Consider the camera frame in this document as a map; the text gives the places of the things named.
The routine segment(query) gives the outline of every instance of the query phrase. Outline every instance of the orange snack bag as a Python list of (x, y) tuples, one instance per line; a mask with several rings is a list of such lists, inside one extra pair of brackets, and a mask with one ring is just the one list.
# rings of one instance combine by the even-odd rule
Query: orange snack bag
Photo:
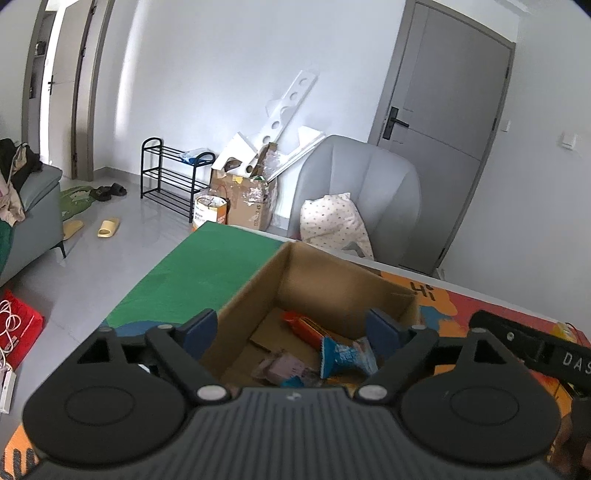
[(308, 317), (300, 315), (296, 312), (285, 312), (283, 319), (290, 325), (291, 331), (294, 334), (320, 351), (322, 339), (330, 335), (320, 325)]

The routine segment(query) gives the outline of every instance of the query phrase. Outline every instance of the black slipper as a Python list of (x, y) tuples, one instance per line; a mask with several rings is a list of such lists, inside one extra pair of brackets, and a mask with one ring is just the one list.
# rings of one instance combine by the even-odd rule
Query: black slipper
[(90, 191), (90, 196), (99, 202), (111, 200), (111, 187), (98, 187)]
[(111, 185), (111, 189), (109, 190), (111, 195), (115, 195), (116, 197), (124, 197), (127, 195), (127, 190), (123, 185), (119, 185), (118, 183), (114, 183)]

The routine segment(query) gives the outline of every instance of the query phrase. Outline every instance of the cardboard box with tape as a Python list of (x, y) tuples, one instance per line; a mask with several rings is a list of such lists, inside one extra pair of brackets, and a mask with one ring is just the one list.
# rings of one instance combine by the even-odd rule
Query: cardboard box with tape
[[(419, 323), (414, 292), (302, 242), (286, 242), (220, 310), (216, 339), (200, 363), (224, 384), (261, 385), (253, 370), (284, 350), (308, 367), (320, 367), (320, 353), (283, 321), (299, 312), (351, 344), (365, 336), (365, 314), (379, 308), (406, 326)], [(342, 384), (359, 384), (353, 374)]]
[[(224, 168), (212, 170), (210, 188), (215, 195), (228, 201), (228, 225), (264, 231), (271, 224), (277, 204), (277, 180), (265, 181), (261, 175), (264, 173), (267, 153), (275, 153), (276, 150), (276, 144), (267, 144), (261, 149), (256, 165), (249, 171), (252, 175), (250, 178), (227, 173)], [(235, 160), (230, 159), (226, 166), (232, 166)]]

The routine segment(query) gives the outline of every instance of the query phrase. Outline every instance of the sofa leg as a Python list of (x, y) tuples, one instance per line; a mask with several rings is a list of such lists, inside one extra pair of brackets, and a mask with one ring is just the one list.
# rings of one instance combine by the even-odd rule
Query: sofa leg
[(61, 250), (61, 254), (64, 256), (64, 258), (66, 257), (66, 249), (64, 248), (64, 241), (62, 240), (61, 242), (59, 242), (57, 245), (55, 245), (54, 247), (51, 247), (51, 249), (57, 248), (59, 247)]

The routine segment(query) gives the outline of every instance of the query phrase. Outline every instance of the blue snack wrapper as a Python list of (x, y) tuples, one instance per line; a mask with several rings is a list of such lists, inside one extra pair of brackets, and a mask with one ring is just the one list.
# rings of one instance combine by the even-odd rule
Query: blue snack wrapper
[(341, 345), (330, 337), (324, 337), (320, 353), (322, 379), (351, 368), (361, 370), (367, 376), (378, 371), (374, 353), (365, 337), (354, 342), (353, 346)]
[(298, 376), (291, 377), (288, 380), (285, 380), (281, 385), (281, 388), (305, 388), (306, 385), (302, 382), (302, 379)]

